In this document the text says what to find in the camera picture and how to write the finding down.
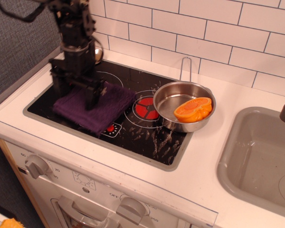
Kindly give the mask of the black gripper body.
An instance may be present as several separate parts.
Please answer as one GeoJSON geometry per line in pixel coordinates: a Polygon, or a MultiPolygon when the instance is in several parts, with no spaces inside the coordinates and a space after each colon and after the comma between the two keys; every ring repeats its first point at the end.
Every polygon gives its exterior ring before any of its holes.
{"type": "Polygon", "coordinates": [[[86,89],[88,86],[102,85],[104,81],[95,72],[95,47],[75,49],[73,46],[64,47],[64,59],[52,58],[51,75],[65,77],[71,86],[79,86],[86,89]]]}

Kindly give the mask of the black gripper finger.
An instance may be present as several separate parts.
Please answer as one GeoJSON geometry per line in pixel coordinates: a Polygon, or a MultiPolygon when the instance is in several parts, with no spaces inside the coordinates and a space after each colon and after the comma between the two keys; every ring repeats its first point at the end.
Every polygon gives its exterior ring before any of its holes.
{"type": "Polygon", "coordinates": [[[99,101],[102,85],[88,86],[85,89],[85,109],[91,110],[99,101]]]}
{"type": "Polygon", "coordinates": [[[56,94],[59,97],[66,96],[70,91],[70,85],[67,82],[65,77],[59,76],[59,75],[53,75],[53,86],[56,94]]]}

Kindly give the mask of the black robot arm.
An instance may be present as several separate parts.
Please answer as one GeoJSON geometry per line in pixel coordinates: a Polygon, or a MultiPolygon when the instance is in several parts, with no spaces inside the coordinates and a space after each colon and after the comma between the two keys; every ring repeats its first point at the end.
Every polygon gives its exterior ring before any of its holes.
{"type": "Polygon", "coordinates": [[[61,34],[64,59],[50,59],[54,89],[66,96],[72,86],[85,91],[85,108],[91,110],[99,101],[104,80],[96,75],[95,21],[87,0],[51,0],[48,7],[55,15],[61,34]]]}

